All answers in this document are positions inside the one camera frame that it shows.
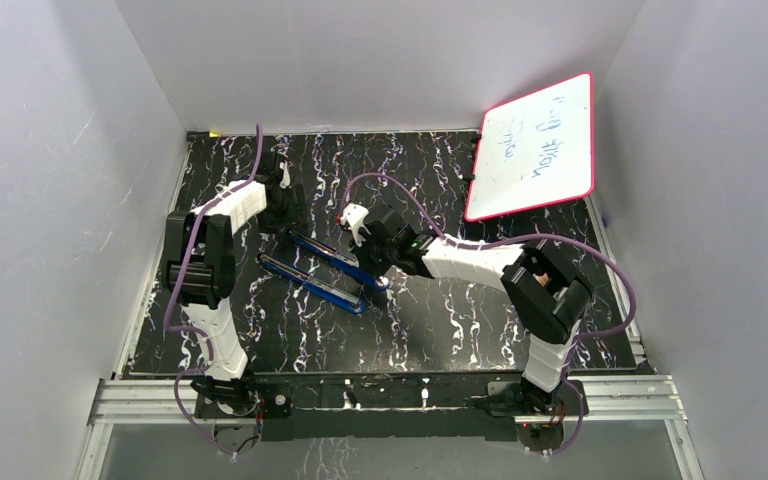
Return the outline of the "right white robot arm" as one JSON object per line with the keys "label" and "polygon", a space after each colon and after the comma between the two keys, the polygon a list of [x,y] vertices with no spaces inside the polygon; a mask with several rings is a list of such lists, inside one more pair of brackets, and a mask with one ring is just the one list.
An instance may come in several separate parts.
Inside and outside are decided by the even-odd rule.
{"label": "right white robot arm", "polygon": [[450,278],[495,288],[508,295],[530,334],[523,372],[525,405],[550,413],[563,399],[562,373],[592,286],[548,241],[488,248],[456,246],[436,233],[416,231],[393,208],[368,210],[349,204],[339,216],[360,268],[374,277],[396,267],[407,275]]}

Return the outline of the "blue stapler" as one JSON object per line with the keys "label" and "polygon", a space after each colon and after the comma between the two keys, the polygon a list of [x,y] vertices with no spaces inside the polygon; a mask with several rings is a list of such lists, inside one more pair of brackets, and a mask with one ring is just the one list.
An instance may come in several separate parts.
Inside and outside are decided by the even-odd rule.
{"label": "blue stapler", "polygon": [[386,290],[389,287],[389,280],[387,278],[383,276],[376,277],[363,271],[356,259],[344,255],[335,248],[305,235],[295,228],[289,228],[286,234],[297,246],[326,260],[332,267],[350,276],[355,281],[378,291]]}
{"label": "blue stapler", "polygon": [[257,261],[262,267],[270,272],[289,279],[304,290],[345,311],[359,315],[366,309],[367,304],[362,298],[340,290],[334,285],[328,284],[315,276],[298,269],[294,265],[285,263],[265,253],[258,254]]}

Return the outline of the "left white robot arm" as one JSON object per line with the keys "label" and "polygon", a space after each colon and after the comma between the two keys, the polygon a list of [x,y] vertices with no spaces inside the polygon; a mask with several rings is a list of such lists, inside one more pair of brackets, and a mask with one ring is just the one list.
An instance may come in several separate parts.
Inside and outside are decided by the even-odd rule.
{"label": "left white robot arm", "polygon": [[170,213],[161,257],[164,286],[182,306],[207,360],[205,375],[228,381],[220,403],[235,416],[254,411],[257,387],[241,379],[248,356],[234,326],[230,295],[236,283],[234,238],[254,220],[262,233],[278,235],[305,224],[303,185],[291,180],[279,153],[260,165],[252,180],[236,180],[205,205]]}

